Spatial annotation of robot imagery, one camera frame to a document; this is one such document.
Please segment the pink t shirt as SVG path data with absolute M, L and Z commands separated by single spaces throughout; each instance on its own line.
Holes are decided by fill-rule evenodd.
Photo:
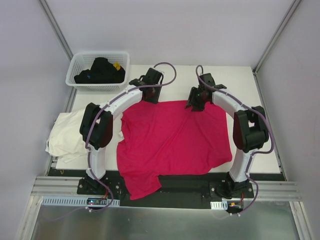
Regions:
M 204 175 L 232 160 L 226 112 L 214 104 L 141 101 L 123 112 L 121 132 L 117 168 L 131 200 L 159 190 L 160 176 Z

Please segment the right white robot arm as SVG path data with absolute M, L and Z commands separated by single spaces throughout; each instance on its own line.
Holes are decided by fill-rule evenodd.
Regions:
M 186 108 L 201 112 L 206 103 L 223 109 L 233 119 L 232 138 L 236 153 L 225 181 L 215 193 L 226 199 L 237 197 L 250 187 L 250 169 L 256 154 L 268 142 L 270 134 L 262 106 L 249 107 L 233 96 L 223 84 L 216 84 L 210 73 L 197 75 L 198 87 L 192 87 Z

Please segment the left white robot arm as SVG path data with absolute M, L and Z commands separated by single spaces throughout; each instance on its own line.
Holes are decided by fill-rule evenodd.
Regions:
M 106 174 L 106 147 L 113 138 L 114 120 L 125 110 L 141 101 L 157 103 L 163 83 L 162 72 L 149 68 L 145 75 L 131 80 L 128 86 L 112 100 L 102 104 L 89 103 L 84 111 L 79 132 L 87 150 L 85 181 L 94 194 L 109 191 Z

